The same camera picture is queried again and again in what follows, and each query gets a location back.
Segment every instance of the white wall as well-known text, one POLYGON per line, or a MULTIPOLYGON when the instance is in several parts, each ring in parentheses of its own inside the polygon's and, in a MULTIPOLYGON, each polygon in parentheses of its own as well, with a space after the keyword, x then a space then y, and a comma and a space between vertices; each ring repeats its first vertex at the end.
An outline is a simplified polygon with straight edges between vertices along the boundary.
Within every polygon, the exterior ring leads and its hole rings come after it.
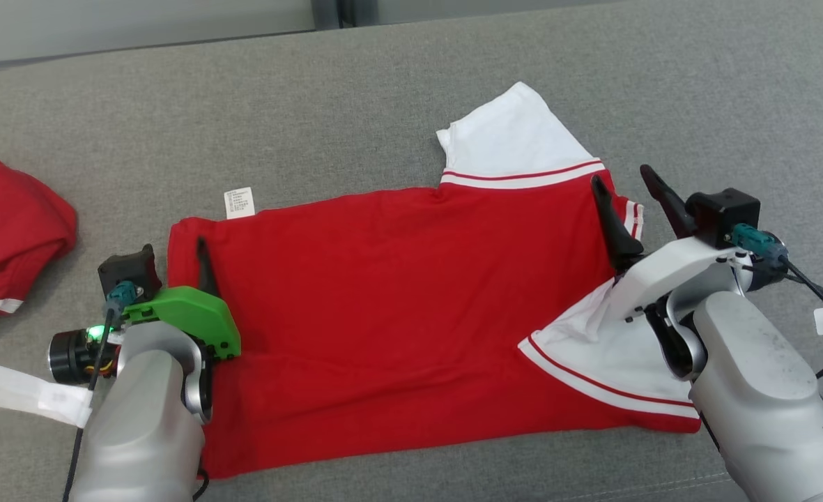
POLYGON ((0 61, 312 28, 309 0, 0 0, 0 61))

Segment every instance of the green led light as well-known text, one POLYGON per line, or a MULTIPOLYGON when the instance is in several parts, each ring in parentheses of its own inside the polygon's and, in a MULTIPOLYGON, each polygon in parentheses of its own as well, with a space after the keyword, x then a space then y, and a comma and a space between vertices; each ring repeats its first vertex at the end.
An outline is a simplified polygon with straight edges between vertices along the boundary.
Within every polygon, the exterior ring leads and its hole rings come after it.
POLYGON ((104 326, 93 326, 92 328, 87 328, 86 333, 89 333, 89 336, 92 337, 93 340, 99 340, 102 337, 102 333, 105 332, 104 326))

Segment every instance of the gray couch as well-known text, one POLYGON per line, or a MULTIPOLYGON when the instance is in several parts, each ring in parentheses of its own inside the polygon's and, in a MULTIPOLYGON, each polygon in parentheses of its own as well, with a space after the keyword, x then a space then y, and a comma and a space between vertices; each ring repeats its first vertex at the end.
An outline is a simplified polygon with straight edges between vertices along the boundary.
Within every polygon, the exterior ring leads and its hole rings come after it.
MULTIPOLYGON (((735 185, 823 284, 823 0, 631 0, 466 20, 96 54, 0 72, 0 158, 76 208, 76 249, 0 318, 0 365, 47 377, 52 333, 95 324, 95 267, 157 249, 180 218, 435 185, 437 128, 516 80, 538 90, 621 193, 637 166, 683 194, 735 185)), ((819 306, 753 296, 815 368, 819 306)), ((0 501, 57 500, 72 427, 0 410, 0 501)), ((295 465, 214 482, 202 500, 743 500, 705 433, 516 436, 295 465)))

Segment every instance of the red stripe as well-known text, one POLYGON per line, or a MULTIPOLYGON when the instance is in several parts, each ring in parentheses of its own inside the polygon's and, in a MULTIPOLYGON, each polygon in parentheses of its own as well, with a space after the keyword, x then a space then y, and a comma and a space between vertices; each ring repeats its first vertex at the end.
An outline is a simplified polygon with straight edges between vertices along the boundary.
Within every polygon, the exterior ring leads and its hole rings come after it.
POLYGON ((459 178, 467 178, 468 180, 482 180, 482 181, 503 181, 503 180, 520 180, 520 178, 539 178, 541 176, 549 176, 551 174, 560 174, 560 172, 567 172, 573 171, 573 169, 578 169, 580 167, 585 167, 589 165, 595 165, 595 163, 601 163, 602 161, 589 161, 580 163, 579 165, 574 165, 571 167, 565 167, 563 169, 557 169, 557 171, 547 171, 547 172, 533 172, 532 174, 513 174, 510 176, 497 176, 495 178, 487 178, 485 176, 474 176, 472 174, 460 174, 460 172, 454 171, 445 171, 443 175, 450 174, 452 176, 456 176, 459 178))
POLYGON ((631 225, 631 237, 637 238, 637 209, 640 207, 640 204, 634 203, 634 211, 631 213, 634 215, 634 225, 631 225))
POLYGON ((652 403, 662 403, 662 404, 673 404, 673 406, 687 406, 687 407, 691 407, 691 408, 694 407, 692 403, 683 403, 681 401, 672 401, 672 400, 660 400, 659 398, 656 398, 656 397, 645 397, 645 396, 638 396, 637 394, 628 394, 628 392, 618 390, 617 388, 612 388, 612 387, 609 387, 607 385, 603 385, 602 383, 600 383, 598 381, 593 381, 593 379, 587 378, 586 376, 584 376, 582 374, 579 374, 579 372, 575 372, 573 370, 570 370, 569 368, 565 367, 564 365, 561 365, 557 361, 554 361, 553 359, 551 359, 551 357, 548 357, 547 353, 544 353, 541 350, 541 347, 538 347, 538 345, 535 344, 535 340, 532 339, 532 335, 529 335, 529 343, 532 345, 532 347, 535 348, 535 351, 538 352, 539 355, 541 355, 541 357, 544 357, 546 360, 548 360, 548 362, 551 362, 551 365, 557 366, 557 368, 563 370, 564 372, 567 372, 567 374, 573 375, 574 377, 577 377, 579 379, 583 379, 584 381, 586 381, 589 384, 596 385, 597 387, 603 388, 603 390, 608 390, 608 391, 612 392, 612 394, 618 394, 619 396, 622 396, 622 397, 630 397, 632 400, 649 401, 649 402, 652 402, 652 403))

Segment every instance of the connector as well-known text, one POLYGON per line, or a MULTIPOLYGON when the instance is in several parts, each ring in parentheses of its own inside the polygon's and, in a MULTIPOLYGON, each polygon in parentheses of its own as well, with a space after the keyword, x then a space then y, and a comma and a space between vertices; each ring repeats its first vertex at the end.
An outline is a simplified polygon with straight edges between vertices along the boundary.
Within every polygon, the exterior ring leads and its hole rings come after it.
POLYGON ((107 315, 108 311, 114 311, 114 318, 119 319, 123 315, 126 307, 135 303, 138 298, 138 291, 131 280, 124 280, 119 282, 111 292, 108 293, 107 301, 105 301, 105 308, 102 314, 107 315))
POLYGON ((734 225, 730 244, 770 261, 772 267, 784 267, 780 258, 790 255, 790 251, 777 238, 746 223, 734 225))

